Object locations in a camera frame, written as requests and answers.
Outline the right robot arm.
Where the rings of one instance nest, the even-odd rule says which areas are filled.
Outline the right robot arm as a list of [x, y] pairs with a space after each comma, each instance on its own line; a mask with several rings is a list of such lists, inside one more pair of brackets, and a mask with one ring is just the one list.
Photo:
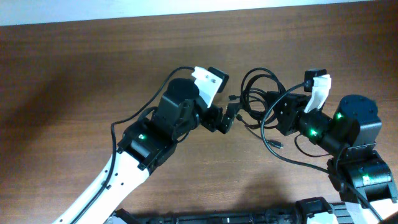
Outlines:
[[284, 136], [298, 132], [331, 156], [323, 172], [356, 217], [372, 215], [381, 223], [397, 213], [396, 183], [375, 150], [382, 121], [373, 100], [347, 95], [332, 117], [323, 113], [322, 105], [312, 105], [313, 95], [269, 91], [266, 100], [278, 131]]

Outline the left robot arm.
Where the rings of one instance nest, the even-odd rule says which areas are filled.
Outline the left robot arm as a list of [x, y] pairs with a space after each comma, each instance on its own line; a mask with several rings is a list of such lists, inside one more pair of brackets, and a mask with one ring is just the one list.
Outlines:
[[202, 125], [227, 133], [240, 110], [207, 105], [193, 80], [176, 78], [157, 107], [148, 108], [123, 133], [116, 155], [56, 223], [104, 223], [117, 206], [174, 152], [181, 137]]

